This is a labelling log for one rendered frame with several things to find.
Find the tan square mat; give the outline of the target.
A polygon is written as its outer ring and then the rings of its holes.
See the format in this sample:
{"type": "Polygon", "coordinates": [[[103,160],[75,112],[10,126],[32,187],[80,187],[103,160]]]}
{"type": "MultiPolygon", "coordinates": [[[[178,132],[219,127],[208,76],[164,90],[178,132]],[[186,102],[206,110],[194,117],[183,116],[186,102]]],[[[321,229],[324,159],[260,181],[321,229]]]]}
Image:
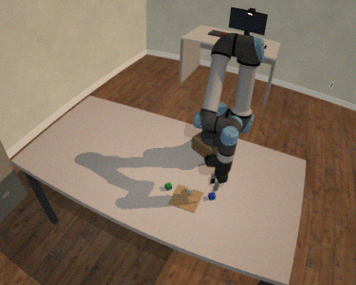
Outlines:
{"type": "Polygon", "coordinates": [[[192,194],[186,192],[187,187],[178,185],[168,204],[186,211],[195,212],[201,200],[203,192],[193,190],[192,194]]]}

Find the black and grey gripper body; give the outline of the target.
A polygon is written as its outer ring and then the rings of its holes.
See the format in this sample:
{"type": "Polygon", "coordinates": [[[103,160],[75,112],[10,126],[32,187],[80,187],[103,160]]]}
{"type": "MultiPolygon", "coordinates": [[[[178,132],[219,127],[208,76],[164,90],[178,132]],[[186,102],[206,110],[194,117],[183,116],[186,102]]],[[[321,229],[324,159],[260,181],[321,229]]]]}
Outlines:
{"type": "Polygon", "coordinates": [[[216,156],[215,154],[209,154],[205,156],[204,161],[207,166],[215,167],[216,170],[214,170],[214,174],[217,178],[218,183],[224,183],[227,182],[228,173],[231,170],[231,166],[233,163],[233,158],[234,154],[232,156],[223,156],[219,154],[219,152],[217,152],[216,156]]]}

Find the green die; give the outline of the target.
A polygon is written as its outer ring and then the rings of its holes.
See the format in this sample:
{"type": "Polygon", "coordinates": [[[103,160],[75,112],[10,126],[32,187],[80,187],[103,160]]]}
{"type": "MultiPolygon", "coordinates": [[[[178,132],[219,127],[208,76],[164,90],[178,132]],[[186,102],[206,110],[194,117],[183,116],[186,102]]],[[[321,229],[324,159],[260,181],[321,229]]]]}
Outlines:
{"type": "Polygon", "coordinates": [[[166,183],[166,184],[165,184],[165,188],[166,188],[166,190],[172,189],[171,183],[170,183],[170,182],[166,183]]]}

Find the blue die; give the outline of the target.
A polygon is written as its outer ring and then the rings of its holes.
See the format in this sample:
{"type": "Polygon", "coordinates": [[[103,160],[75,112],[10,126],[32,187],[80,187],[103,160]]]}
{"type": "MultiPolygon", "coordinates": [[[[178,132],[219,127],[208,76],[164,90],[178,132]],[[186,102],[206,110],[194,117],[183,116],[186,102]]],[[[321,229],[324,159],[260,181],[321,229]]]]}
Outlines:
{"type": "Polygon", "coordinates": [[[209,193],[209,200],[215,200],[215,193],[214,192],[211,192],[211,193],[209,193]]]}

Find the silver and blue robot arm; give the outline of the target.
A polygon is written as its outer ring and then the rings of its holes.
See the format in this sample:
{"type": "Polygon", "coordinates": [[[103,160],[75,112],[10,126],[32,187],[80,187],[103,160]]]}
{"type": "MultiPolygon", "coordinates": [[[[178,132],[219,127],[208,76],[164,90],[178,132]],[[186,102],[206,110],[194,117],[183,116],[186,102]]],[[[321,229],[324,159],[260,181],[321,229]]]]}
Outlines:
{"type": "Polygon", "coordinates": [[[202,129],[203,143],[211,147],[219,144],[218,152],[223,156],[232,156],[235,153],[239,134],[247,134],[254,119],[250,104],[256,70],[264,62],[263,46],[264,40],[261,38],[228,33],[216,41],[212,48],[212,63],[201,112],[195,113],[193,125],[202,129]],[[220,102],[220,97],[231,56],[237,57],[239,70],[235,105],[230,109],[220,102]]]}

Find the beige die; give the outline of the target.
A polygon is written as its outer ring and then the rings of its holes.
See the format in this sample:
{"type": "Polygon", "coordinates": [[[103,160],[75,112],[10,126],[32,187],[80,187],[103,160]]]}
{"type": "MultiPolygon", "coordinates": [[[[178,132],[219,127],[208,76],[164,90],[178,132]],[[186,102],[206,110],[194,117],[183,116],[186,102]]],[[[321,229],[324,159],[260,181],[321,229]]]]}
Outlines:
{"type": "Polygon", "coordinates": [[[192,186],[188,186],[187,187],[187,193],[189,193],[189,194],[192,194],[192,192],[193,192],[193,189],[194,189],[194,187],[192,187],[192,186]],[[192,191],[192,192],[191,192],[192,191]]]}

